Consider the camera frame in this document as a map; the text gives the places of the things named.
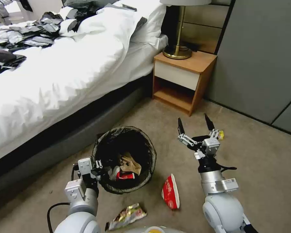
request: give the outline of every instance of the trash can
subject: trash can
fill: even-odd
[[[149,137],[142,130],[133,126],[115,127],[97,139],[92,156],[101,160],[103,166],[114,169],[119,166],[118,155],[129,152],[141,165],[140,175],[135,179],[112,181],[102,176],[99,183],[108,192],[114,194],[130,193],[147,184],[154,172],[156,151]]]

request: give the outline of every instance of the table lamp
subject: table lamp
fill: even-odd
[[[192,50],[185,46],[180,46],[181,31],[183,28],[185,6],[199,6],[211,3],[211,0],[160,0],[166,5],[181,6],[180,27],[178,32],[177,45],[168,45],[163,49],[163,54],[172,59],[187,59],[192,56]]]

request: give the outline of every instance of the crumpled wrapper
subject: crumpled wrapper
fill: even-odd
[[[139,203],[130,205],[123,209],[118,216],[111,222],[106,223],[105,231],[114,230],[120,227],[127,226],[138,219],[146,216],[146,212],[141,208]]]

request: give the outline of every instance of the brass lamp base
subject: brass lamp base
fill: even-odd
[[[188,47],[179,46],[178,53],[176,52],[176,47],[177,47],[176,45],[166,46],[163,49],[163,54],[168,58],[178,59],[178,60],[187,59],[192,56],[192,50],[190,50]]]

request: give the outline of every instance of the white lampshade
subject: white lampshade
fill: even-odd
[[[161,3],[174,6],[198,6],[207,5],[211,0],[160,0]]]

